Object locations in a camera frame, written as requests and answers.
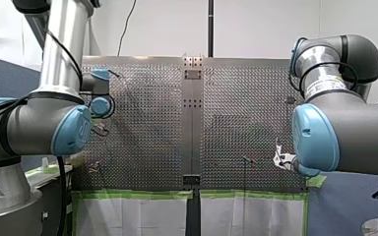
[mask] pegboard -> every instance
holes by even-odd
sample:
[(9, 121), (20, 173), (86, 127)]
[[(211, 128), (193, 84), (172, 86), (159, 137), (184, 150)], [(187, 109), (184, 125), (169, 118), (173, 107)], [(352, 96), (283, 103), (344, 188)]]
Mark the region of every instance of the pegboard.
[(287, 80), (288, 62), (205, 59), (201, 188), (304, 189), (303, 178), (273, 163), (276, 139), (293, 153), (291, 113), (301, 102)]
[(85, 58), (84, 72), (107, 68), (115, 113), (100, 121), (80, 154), (74, 188), (180, 190), (181, 58)]
[(116, 111), (102, 121), (110, 134), (92, 134), (74, 189), (181, 190), (191, 170), (203, 189), (304, 191), (303, 178), (273, 163), (276, 138), (293, 152), (290, 117), (301, 102), (287, 81), (288, 60), (203, 58), (193, 82), (184, 60), (84, 59), (85, 72), (107, 68), (120, 76), (110, 81)]

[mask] metal bracket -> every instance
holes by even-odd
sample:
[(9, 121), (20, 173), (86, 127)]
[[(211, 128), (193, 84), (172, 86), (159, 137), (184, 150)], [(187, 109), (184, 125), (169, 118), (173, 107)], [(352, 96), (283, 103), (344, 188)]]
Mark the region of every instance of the metal bracket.
[(185, 80), (201, 80), (202, 71), (185, 70)]
[(203, 113), (202, 57), (184, 57), (182, 75), (183, 174), (199, 175)]
[(201, 175), (183, 175), (183, 185), (201, 184)]

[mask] pipe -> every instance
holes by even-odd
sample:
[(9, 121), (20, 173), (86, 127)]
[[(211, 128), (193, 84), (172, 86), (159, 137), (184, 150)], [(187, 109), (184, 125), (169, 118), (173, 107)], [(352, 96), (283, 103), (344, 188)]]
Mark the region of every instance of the pipe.
[(208, 11), (208, 57), (214, 57), (214, 0), (209, 0)]
[[(89, 0), (52, 0), (48, 30), (64, 45), (82, 65), (85, 30), (88, 17), (94, 12)], [(56, 92), (78, 95), (80, 81), (68, 54), (49, 35), (44, 46), (44, 56), (37, 92)]]

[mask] gray robot arm segment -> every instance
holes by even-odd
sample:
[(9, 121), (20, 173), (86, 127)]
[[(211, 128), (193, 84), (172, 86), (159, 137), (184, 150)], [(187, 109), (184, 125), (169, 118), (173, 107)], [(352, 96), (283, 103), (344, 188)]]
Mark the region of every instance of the gray robot arm segment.
[[(327, 38), (300, 41), (294, 53), (293, 70), (295, 76), (300, 77), (309, 67), (321, 62), (342, 62), (351, 66), (359, 77), (354, 89), (364, 99), (367, 99), (371, 83), (378, 79), (378, 50), (367, 38), (359, 35), (342, 35)], [(348, 88), (354, 82), (354, 75), (345, 67), (340, 67), (336, 74), (340, 74)]]
[[(360, 87), (378, 78), (378, 51), (357, 35), (305, 40), (294, 60), (297, 77), (318, 63), (344, 62)], [(292, 123), (297, 167), (378, 175), (378, 104), (348, 90), (352, 79), (338, 65), (315, 68), (304, 78), (307, 103), (296, 107)]]

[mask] metal frame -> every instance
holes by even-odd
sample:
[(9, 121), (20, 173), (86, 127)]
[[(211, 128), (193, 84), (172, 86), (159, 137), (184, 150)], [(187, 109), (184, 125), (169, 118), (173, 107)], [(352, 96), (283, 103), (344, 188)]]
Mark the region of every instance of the metal frame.
[[(138, 186), (124, 186), (132, 189), (142, 189), (142, 190), (171, 190), (171, 189), (249, 189), (249, 190), (264, 190), (273, 192), (290, 192), (297, 193), (306, 191), (305, 181), (298, 176), (294, 176), (291, 173), (287, 173), (277, 167), (273, 166), (272, 156), (266, 155), (265, 157), (269, 159), (266, 161), (264, 168), (270, 170), (264, 173), (270, 176), (264, 177), (260, 174), (261, 169), (253, 168), (251, 166), (246, 166), (243, 163), (238, 165), (238, 160), (235, 160), (235, 164), (229, 164), (229, 166), (235, 167), (233, 170), (229, 170), (222, 176), (223, 179), (231, 180), (234, 178), (236, 181), (228, 181), (220, 178), (211, 177), (217, 171), (221, 171), (219, 168), (208, 169), (205, 167), (205, 155), (206, 147), (205, 142), (208, 126), (211, 124), (211, 117), (206, 117), (211, 115), (211, 107), (216, 106), (215, 103), (220, 103), (219, 100), (214, 101), (213, 97), (210, 97), (208, 92), (211, 92), (211, 86), (209, 82), (211, 81), (212, 73), (222, 73), (222, 78), (215, 78), (215, 80), (227, 80), (231, 76), (227, 77), (228, 73), (232, 73), (233, 76), (239, 78), (241, 83), (248, 82), (249, 85), (252, 81), (257, 81), (256, 88), (248, 88), (248, 92), (253, 94), (255, 99), (263, 99), (267, 105), (274, 104), (276, 108), (269, 109), (267, 106), (266, 112), (271, 122), (278, 126), (278, 131), (281, 128), (280, 121), (288, 122), (288, 117), (280, 117), (282, 110), (284, 110), (284, 103), (286, 107), (286, 113), (291, 111), (294, 104), (288, 104), (288, 100), (294, 99), (296, 102), (300, 102), (299, 94), (291, 89), (287, 81), (284, 81), (284, 76), (287, 76), (287, 60), (278, 59), (217, 59), (217, 58), (202, 58), (202, 57), (85, 57), (84, 58), (85, 71), (88, 71), (92, 67), (123, 67), (132, 65), (146, 65), (152, 66), (153, 70), (161, 70), (163, 67), (172, 66), (175, 70), (181, 73), (180, 79), (175, 78), (174, 80), (181, 80), (180, 87), (180, 100), (173, 102), (178, 102), (180, 105), (180, 122), (181, 122), (181, 141), (180, 141), (180, 161), (181, 161), (181, 177), (179, 184), (174, 184), (171, 186), (157, 185), (157, 187), (145, 186), (140, 188)], [(268, 83), (269, 80), (275, 80), (273, 88), (276, 88), (279, 93), (278, 96), (270, 95), (268, 92), (262, 90), (256, 91), (254, 89), (259, 89), (260, 84), (264, 81)], [(226, 81), (226, 85), (236, 85), (236, 83), (231, 83), (231, 81)], [(258, 102), (258, 105), (254, 108), (256, 113), (248, 113), (248, 109), (243, 109), (242, 112), (245, 115), (241, 116), (249, 117), (251, 119), (252, 115), (256, 115), (258, 111), (262, 112), (261, 104), (263, 102)], [(286, 127), (286, 135), (289, 136), (290, 131), (289, 126)], [(287, 142), (283, 144), (283, 148), (289, 152), (293, 152), (292, 146), (289, 143), (289, 138), (283, 140)], [(270, 151), (269, 145), (264, 146), (267, 152)], [(267, 183), (261, 185), (261, 178), (269, 180), (272, 178), (275, 182)]]

